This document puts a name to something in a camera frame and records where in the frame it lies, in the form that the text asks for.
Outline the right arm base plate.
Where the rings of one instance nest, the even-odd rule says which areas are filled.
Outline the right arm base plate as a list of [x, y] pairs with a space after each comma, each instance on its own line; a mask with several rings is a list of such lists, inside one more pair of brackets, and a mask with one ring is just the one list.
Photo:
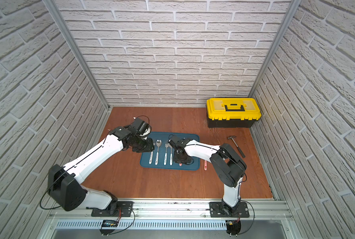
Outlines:
[[225, 202], [209, 202], [209, 212], [211, 218], [249, 218], [247, 202], [239, 201], [234, 207], [230, 207]]

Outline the white handle fork black print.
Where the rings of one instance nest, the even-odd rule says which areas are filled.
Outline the white handle fork black print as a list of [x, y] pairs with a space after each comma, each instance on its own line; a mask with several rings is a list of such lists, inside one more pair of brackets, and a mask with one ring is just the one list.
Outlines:
[[168, 142], [167, 142], [167, 143], [165, 144], [165, 154], [164, 154], [164, 162], [163, 162], [163, 165], [167, 165], [168, 148], [169, 148], [169, 144], [168, 144]]

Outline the white red-dotted handle spoon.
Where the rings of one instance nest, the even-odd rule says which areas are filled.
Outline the white red-dotted handle spoon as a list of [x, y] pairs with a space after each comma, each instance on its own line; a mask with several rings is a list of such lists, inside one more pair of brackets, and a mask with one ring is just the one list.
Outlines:
[[160, 149], [160, 146], [162, 144], [162, 141], [161, 139], [157, 139], [156, 140], [156, 156], [155, 156], [155, 165], [158, 165], [158, 161], [159, 161], [159, 149]]

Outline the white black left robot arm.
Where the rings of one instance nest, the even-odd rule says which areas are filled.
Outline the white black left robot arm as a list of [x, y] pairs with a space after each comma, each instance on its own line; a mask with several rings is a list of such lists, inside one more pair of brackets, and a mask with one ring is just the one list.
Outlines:
[[115, 209], [113, 195], [86, 188], [82, 183], [95, 169], [120, 151], [131, 148], [137, 153], [152, 152], [153, 140], [148, 137], [151, 130], [149, 123], [135, 118], [131, 124], [109, 131], [100, 143], [77, 159], [64, 166], [56, 164], [51, 167], [46, 193], [65, 211], [78, 207]]

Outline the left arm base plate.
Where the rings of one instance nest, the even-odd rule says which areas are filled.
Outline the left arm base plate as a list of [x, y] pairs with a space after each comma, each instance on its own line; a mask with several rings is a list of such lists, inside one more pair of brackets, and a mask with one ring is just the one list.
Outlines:
[[106, 209], [100, 210], [93, 208], [92, 217], [130, 217], [132, 214], [133, 201], [115, 201], [112, 202]]

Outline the white handle spoon black print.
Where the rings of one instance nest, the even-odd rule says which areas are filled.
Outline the white handle spoon black print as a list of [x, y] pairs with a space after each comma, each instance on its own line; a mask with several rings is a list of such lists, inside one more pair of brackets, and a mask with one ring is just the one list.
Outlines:
[[169, 146], [169, 148], [170, 148], [169, 164], [172, 166], [172, 164], [173, 164], [173, 148], [172, 148], [172, 146]]

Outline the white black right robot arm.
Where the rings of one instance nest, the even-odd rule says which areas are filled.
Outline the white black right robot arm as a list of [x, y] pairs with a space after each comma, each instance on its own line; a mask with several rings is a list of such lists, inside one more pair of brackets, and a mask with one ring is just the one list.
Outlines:
[[232, 146], [209, 145], [190, 138], [173, 135], [168, 143], [172, 146], [175, 163], [190, 164], [194, 157], [210, 162], [224, 184], [223, 204], [234, 208], [240, 201], [240, 186], [247, 165]]

